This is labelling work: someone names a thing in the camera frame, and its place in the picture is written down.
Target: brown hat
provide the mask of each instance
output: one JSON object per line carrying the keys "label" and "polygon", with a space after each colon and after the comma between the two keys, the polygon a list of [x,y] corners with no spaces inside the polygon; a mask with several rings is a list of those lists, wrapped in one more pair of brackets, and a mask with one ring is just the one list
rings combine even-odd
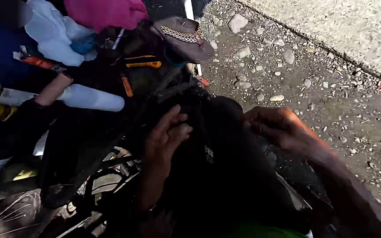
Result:
{"label": "brown hat", "polygon": [[205,40],[201,26],[196,21],[183,17],[169,17],[156,21],[152,30],[190,63],[206,63],[214,57],[214,49]]}

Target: hand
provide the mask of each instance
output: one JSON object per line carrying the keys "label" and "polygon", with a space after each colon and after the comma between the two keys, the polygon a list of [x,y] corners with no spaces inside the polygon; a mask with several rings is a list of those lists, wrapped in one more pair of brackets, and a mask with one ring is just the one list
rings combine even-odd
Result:
{"label": "hand", "polygon": [[161,176],[166,178],[170,173],[172,157],[179,145],[189,138],[193,130],[188,124],[183,123],[188,119],[187,114],[180,114],[180,106],[170,109],[152,130],[145,143],[145,159],[147,169],[156,169]]}
{"label": "hand", "polygon": [[328,145],[317,137],[289,108],[254,107],[242,116],[251,129],[282,149],[306,155],[312,162],[325,164],[336,158]]}

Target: patterned hat band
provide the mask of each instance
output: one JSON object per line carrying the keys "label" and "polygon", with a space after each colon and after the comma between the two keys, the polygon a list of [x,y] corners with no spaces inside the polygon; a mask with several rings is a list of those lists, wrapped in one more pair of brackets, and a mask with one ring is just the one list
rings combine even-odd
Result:
{"label": "patterned hat band", "polygon": [[204,34],[202,33],[201,26],[198,26],[198,30],[192,33],[183,33],[173,29],[168,28],[167,26],[161,25],[162,33],[165,35],[169,35],[177,40],[193,43],[193,44],[202,44],[204,41]]}

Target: chevron pattern strap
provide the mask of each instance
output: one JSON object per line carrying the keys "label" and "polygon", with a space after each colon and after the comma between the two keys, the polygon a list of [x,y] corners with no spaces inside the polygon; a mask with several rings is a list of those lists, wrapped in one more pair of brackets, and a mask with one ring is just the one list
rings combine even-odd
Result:
{"label": "chevron pattern strap", "polygon": [[177,40],[184,41],[184,42],[187,42],[187,43],[193,43],[193,44],[197,44],[198,43],[198,36],[200,34],[198,34],[197,32],[196,32],[196,35],[193,35],[192,33],[179,32],[179,31],[170,29],[167,26],[163,26],[163,25],[161,25],[160,28],[162,29],[162,32],[165,35],[169,35],[169,36],[171,36],[171,37],[173,37],[173,38],[175,38]]}

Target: white bottle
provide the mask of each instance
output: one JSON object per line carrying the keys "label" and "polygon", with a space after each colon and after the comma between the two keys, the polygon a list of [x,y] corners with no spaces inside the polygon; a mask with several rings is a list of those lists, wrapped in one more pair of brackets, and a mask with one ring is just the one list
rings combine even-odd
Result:
{"label": "white bottle", "polygon": [[124,107],[122,97],[80,84],[70,85],[58,100],[62,100],[67,106],[74,108],[120,111]]}

